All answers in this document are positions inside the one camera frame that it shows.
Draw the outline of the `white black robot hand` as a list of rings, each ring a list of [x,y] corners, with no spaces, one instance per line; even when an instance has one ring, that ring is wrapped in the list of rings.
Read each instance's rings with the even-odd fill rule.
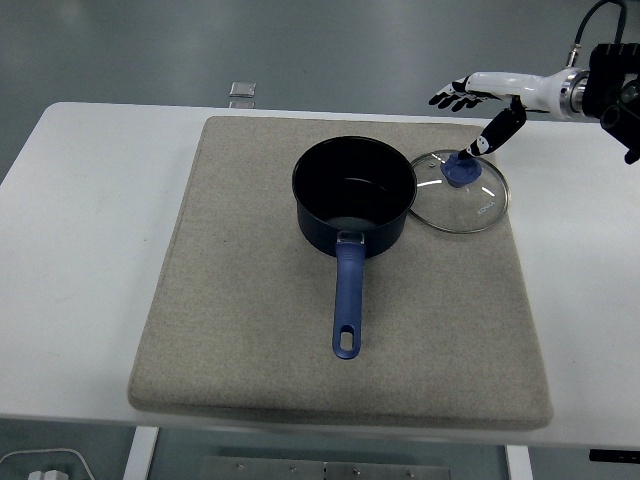
[[[556,119],[568,120],[575,111],[571,105],[571,82],[574,69],[565,69],[543,77],[506,72],[476,72],[454,80],[439,90],[429,101],[440,109],[457,112],[473,108],[486,100],[508,103],[457,158],[468,160],[496,151],[525,124],[528,112],[548,113]]]

